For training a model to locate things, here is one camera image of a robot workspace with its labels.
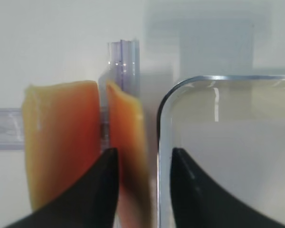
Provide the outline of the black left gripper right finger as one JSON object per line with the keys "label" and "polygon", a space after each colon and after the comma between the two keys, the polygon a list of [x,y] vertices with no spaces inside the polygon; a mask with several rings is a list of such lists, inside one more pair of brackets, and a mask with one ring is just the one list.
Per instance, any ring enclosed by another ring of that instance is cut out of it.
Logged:
{"label": "black left gripper right finger", "polygon": [[219,186],[183,148],[171,157],[171,206],[178,228],[283,228]]}

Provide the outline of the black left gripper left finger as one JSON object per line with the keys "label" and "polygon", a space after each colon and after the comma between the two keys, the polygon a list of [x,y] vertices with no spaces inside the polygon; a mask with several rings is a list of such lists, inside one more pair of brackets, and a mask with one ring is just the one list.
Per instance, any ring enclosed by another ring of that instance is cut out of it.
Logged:
{"label": "black left gripper left finger", "polygon": [[59,197],[9,227],[111,228],[118,195],[118,150],[110,148]]}

